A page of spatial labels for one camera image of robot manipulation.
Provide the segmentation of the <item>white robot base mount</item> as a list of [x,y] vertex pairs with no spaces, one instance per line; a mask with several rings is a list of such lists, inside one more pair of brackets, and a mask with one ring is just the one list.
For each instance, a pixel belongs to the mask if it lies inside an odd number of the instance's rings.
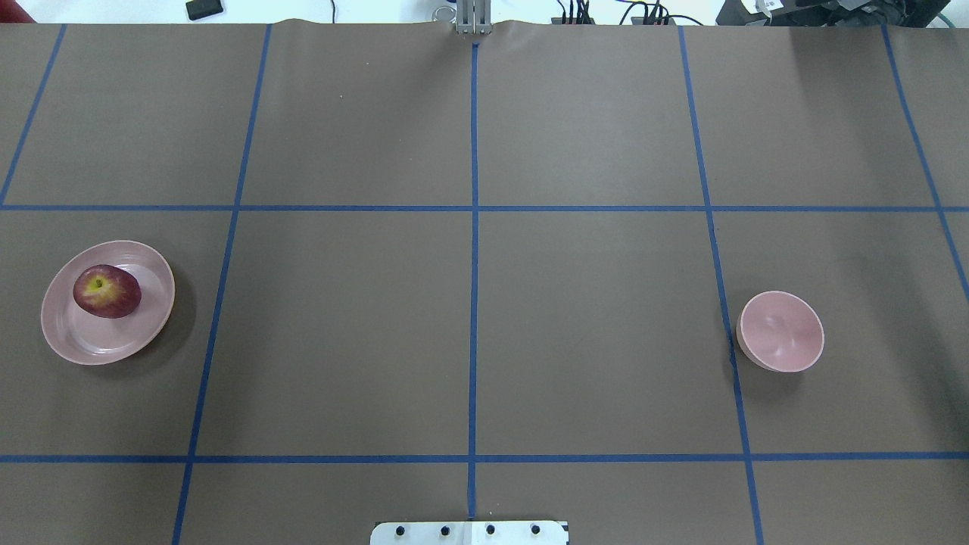
[[569,544],[568,523],[553,520],[388,522],[370,544]]

